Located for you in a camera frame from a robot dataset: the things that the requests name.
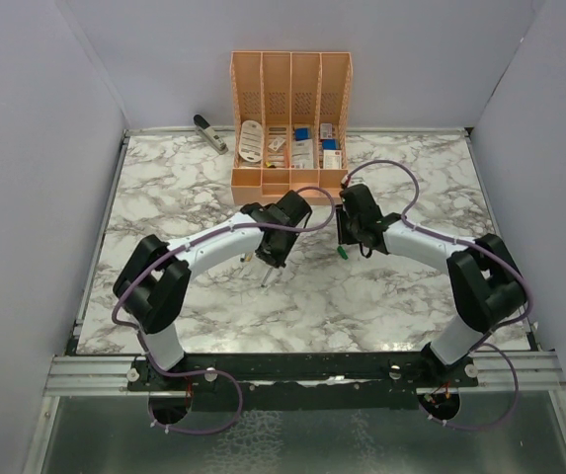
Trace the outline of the green white pen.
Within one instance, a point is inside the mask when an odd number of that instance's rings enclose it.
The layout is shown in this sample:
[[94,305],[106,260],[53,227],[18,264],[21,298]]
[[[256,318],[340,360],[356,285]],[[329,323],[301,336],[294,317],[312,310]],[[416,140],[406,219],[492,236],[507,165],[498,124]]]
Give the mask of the green white pen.
[[267,271],[266,271],[266,273],[265,273],[265,275],[264,275],[264,277],[263,277],[263,279],[262,279],[261,287],[265,287],[265,286],[266,286],[267,281],[268,281],[268,279],[269,279],[269,276],[270,276],[270,274],[271,274],[271,270],[272,270],[272,269],[267,269]]

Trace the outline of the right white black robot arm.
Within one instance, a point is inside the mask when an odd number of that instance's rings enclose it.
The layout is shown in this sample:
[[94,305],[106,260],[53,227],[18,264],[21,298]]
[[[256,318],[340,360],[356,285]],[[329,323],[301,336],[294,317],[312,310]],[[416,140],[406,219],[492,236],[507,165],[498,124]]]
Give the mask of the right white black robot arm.
[[449,278],[456,315],[421,350],[420,373],[428,384],[452,379],[456,364],[527,303],[521,274],[499,236],[461,240],[408,225],[399,213],[383,214],[363,184],[341,190],[340,199],[341,245],[358,245],[365,258],[374,253],[407,258]]

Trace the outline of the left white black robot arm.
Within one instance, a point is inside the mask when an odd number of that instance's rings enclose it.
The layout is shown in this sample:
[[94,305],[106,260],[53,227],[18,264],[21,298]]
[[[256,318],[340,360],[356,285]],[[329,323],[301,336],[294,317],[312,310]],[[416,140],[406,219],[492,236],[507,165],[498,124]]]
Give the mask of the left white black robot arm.
[[128,297],[123,309],[141,330],[145,350],[154,360],[150,377],[170,390],[184,380],[181,360],[185,351],[175,320],[180,314],[189,283],[208,270],[243,254],[252,254],[272,269],[285,266],[298,233],[290,232],[308,219],[312,209],[297,192],[280,200],[250,203],[227,221],[190,237],[164,242],[151,234],[138,242],[113,286],[121,298],[149,266],[151,271]]

